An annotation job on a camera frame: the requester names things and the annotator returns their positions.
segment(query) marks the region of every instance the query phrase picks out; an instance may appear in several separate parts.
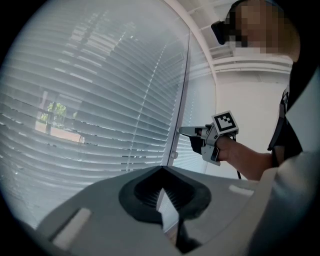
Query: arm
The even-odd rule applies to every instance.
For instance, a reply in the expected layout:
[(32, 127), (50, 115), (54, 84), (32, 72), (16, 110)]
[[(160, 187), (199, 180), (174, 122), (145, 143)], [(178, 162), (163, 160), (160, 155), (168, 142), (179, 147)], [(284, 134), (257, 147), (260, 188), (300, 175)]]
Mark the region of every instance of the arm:
[(219, 148), (219, 161), (227, 161), (248, 180), (260, 180), (266, 169), (272, 168), (272, 155), (258, 153), (235, 142), (227, 136), (220, 137), (216, 146)]

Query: hand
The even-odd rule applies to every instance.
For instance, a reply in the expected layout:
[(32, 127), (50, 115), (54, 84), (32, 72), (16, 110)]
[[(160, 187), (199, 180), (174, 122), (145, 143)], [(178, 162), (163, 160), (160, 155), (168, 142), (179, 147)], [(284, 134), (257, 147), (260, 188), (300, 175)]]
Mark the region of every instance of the hand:
[(218, 161), (228, 161), (236, 142), (228, 136), (221, 136), (217, 139), (215, 145), (219, 149)]

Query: glass partition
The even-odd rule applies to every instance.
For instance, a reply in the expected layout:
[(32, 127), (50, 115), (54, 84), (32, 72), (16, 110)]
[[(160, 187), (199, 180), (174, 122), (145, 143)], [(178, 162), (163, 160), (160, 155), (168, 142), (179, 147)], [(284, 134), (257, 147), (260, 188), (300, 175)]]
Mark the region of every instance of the glass partition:
[[(180, 112), (182, 118), (178, 127), (211, 124), (211, 116), (216, 113), (216, 85), (213, 74), (205, 54), (192, 33), (190, 33), (189, 57), (189, 68), (182, 99), (184, 108)], [(204, 173), (207, 162), (203, 161), (200, 154), (192, 150), (189, 138), (177, 133), (174, 140), (178, 157), (172, 165)]]
[(164, 165), (189, 29), (160, 0), (48, 1), (0, 73), (0, 185), (35, 227), (85, 188)]

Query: white wall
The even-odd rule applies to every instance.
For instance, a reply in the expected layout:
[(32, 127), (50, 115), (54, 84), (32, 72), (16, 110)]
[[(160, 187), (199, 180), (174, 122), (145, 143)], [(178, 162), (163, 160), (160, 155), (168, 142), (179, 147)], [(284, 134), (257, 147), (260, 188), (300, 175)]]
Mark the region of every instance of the white wall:
[[(257, 152), (268, 152), (288, 77), (275, 75), (272, 80), (270, 73), (264, 74), (265, 78), (253, 72), (226, 73), (228, 75), (217, 74), (216, 112), (231, 110), (239, 126), (237, 142)], [(208, 163), (206, 174), (238, 178), (236, 170), (226, 162), (222, 162), (220, 167)]]

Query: black rubber seal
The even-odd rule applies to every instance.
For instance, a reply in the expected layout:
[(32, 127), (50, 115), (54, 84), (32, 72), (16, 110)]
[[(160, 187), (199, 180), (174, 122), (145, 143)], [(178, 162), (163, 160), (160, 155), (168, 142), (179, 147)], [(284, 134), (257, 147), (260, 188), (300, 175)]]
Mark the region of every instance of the black rubber seal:
[(182, 220), (199, 217), (211, 202), (211, 192), (205, 185), (167, 166), (157, 166), (126, 183), (119, 192), (119, 202), (137, 221), (162, 225), (156, 210), (162, 188)]

